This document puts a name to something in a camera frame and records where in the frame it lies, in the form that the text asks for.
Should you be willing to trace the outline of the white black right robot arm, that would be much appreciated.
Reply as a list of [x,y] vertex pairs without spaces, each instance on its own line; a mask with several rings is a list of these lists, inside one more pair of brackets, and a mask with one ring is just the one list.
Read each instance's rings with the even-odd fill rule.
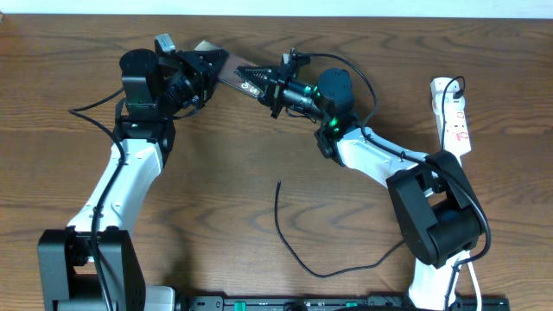
[[310,58],[291,52],[278,66],[239,66],[235,73],[258,89],[272,117],[286,110],[320,122],[315,138],[321,153],[388,190],[403,242],[416,259],[410,302],[418,309],[451,309],[461,267],[484,257],[492,242],[457,155],[447,149],[428,155],[378,136],[354,112],[348,71],[328,69],[313,85],[298,79]]

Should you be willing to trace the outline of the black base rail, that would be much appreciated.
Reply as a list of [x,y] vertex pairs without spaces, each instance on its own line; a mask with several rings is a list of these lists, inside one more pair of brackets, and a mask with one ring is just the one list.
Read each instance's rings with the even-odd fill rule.
[[357,298],[252,298],[195,296],[180,298],[175,310],[186,311],[286,311],[286,310],[417,310],[417,307],[401,295],[370,295]]

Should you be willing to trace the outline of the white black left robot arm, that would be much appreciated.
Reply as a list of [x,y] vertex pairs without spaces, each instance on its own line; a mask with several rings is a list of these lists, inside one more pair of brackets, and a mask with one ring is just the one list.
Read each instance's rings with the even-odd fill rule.
[[175,140],[179,111],[195,114],[212,97],[229,54],[135,49],[119,66],[124,93],[110,160],[82,209],[37,245],[47,310],[180,310],[175,289],[148,285],[131,241],[137,216]]

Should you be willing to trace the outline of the white power strip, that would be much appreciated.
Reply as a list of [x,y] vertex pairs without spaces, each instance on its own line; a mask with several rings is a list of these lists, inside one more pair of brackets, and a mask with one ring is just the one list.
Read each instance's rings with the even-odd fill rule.
[[432,110],[435,113],[438,140],[441,149],[452,153],[458,161],[471,151],[469,131],[465,109],[462,111],[439,108],[436,97],[446,92],[452,92],[464,97],[466,81],[462,76],[455,78],[437,77],[430,83]]

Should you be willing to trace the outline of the white usb charger adapter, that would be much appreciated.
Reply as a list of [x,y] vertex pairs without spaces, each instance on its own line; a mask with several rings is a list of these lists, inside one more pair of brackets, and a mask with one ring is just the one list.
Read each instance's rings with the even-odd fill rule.
[[465,109],[466,100],[463,96],[457,96],[452,92],[446,92],[436,97],[436,103],[439,108],[445,110],[462,111]]

